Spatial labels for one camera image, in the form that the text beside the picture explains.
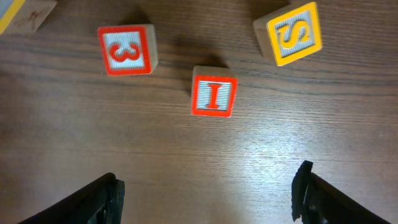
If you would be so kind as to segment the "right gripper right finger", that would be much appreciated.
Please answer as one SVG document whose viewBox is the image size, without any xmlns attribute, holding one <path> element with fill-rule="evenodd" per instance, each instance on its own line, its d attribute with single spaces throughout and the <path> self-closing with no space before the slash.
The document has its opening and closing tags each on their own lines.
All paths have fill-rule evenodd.
<svg viewBox="0 0 398 224">
<path fill-rule="evenodd" d="M 303 161 L 292 181 L 292 219 L 303 224 L 389 224 L 312 172 Z"/>
</svg>

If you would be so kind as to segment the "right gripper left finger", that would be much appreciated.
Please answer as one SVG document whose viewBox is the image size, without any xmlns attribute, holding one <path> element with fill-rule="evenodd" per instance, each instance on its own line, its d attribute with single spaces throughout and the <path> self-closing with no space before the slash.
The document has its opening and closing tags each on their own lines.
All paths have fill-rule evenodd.
<svg viewBox="0 0 398 224">
<path fill-rule="evenodd" d="M 125 183 L 108 172 L 20 224 L 120 224 Z"/>
</svg>

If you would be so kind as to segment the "red letter I block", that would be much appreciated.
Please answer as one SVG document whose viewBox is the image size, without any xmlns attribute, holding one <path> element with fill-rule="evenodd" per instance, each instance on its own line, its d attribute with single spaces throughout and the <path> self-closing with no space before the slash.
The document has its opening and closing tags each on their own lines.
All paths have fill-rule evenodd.
<svg viewBox="0 0 398 224">
<path fill-rule="evenodd" d="M 231 117 L 238 83 L 238 78 L 229 68 L 195 66 L 191 114 L 218 118 Z"/>
</svg>

